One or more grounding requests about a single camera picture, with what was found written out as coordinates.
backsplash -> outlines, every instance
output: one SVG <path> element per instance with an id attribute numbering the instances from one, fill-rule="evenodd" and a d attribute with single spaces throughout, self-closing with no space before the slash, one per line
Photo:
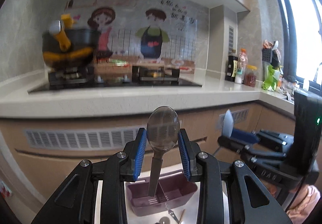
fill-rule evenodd
<path id="1" fill-rule="evenodd" d="M 0 9 L 0 82 L 44 68 L 42 32 L 53 0 L 6 0 Z"/>
<path id="2" fill-rule="evenodd" d="M 206 68 L 208 8 L 187 0 L 57 0 L 77 23 L 108 33 L 107 48 L 114 55 L 140 56 L 141 39 L 150 27 L 159 27 L 161 56 L 194 62 Z M 98 25 L 95 18 L 106 14 L 110 21 Z"/>

window frame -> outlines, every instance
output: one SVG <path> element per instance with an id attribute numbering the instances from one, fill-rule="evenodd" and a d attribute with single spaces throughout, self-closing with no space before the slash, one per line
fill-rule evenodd
<path id="1" fill-rule="evenodd" d="M 316 5 L 315 0 L 312 0 L 320 26 L 320 34 L 321 34 L 321 41 L 322 41 L 322 20 L 320 13 L 318 11 L 318 6 Z M 283 23 L 283 33 L 284 33 L 284 76 L 294 76 L 301 87 L 303 87 L 304 79 L 301 77 L 296 76 L 296 68 L 297 68 L 297 39 L 296 39 L 296 29 L 295 29 L 295 21 L 293 16 L 292 7 L 289 0 L 284 0 L 286 12 L 287 12 L 287 19 L 285 16 L 282 0 L 278 0 L 281 16 L 282 16 L 282 23 Z M 318 95 L 322 96 L 322 86 L 316 83 L 315 81 L 310 81 L 309 91 L 314 92 Z"/>

wall vent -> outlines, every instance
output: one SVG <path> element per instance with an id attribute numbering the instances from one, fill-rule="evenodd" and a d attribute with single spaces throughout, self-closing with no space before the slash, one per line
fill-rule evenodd
<path id="1" fill-rule="evenodd" d="M 234 53 L 234 28 L 229 26 L 228 55 Z"/>
<path id="2" fill-rule="evenodd" d="M 240 111 L 234 111 L 232 112 L 232 117 L 234 118 L 234 124 L 243 122 L 247 119 L 249 109 L 244 109 Z M 216 129 L 222 129 L 223 127 L 223 119 L 225 118 L 225 113 L 219 115 L 218 123 L 216 126 Z"/>
<path id="3" fill-rule="evenodd" d="M 26 129 L 29 146 L 51 150 L 114 150 L 136 138 L 141 126 L 89 130 Z"/>

cartoon boy's hair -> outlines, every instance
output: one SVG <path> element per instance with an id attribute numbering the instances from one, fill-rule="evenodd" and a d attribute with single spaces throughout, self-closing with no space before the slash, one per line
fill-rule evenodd
<path id="1" fill-rule="evenodd" d="M 88 19 L 87 24 L 91 28 L 97 30 L 97 28 L 99 27 L 99 24 L 96 23 L 94 21 L 94 19 L 95 19 L 96 16 L 101 15 L 102 13 L 105 14 L 106 16 L 111 17 L 111 20 L 107 21 L 105 23 L 105 25 L 108 25 L 108 24 L 110 24 L 111 22 L 113 22 L 115 20 L 115 16 L 116 16 L 115 11 L 112 8 L 109 8 L 109 7 L 102 7 L 102 8 L 98 8 L 95 11 L 93 11 L 92 16 Z"/>
<path id="2" fill-rule="evenodd" d="M 152 15 L 160 20 L 165 20 L 166 19 L 166 14 L 164 11 L 159 10 L 159 9 L 149 9 L 145 12 L 145 15 L 148 17 L 149 15 Z"/>

white bottle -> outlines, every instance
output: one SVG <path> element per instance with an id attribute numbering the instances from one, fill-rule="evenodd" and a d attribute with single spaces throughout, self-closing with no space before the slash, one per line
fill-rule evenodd
<path id="1" fill-rule="evenodd" d="M 308 91 L 309 88 L 310 88 L 310 81 L 308 79 L 304 79 L 303 90 Z"/>

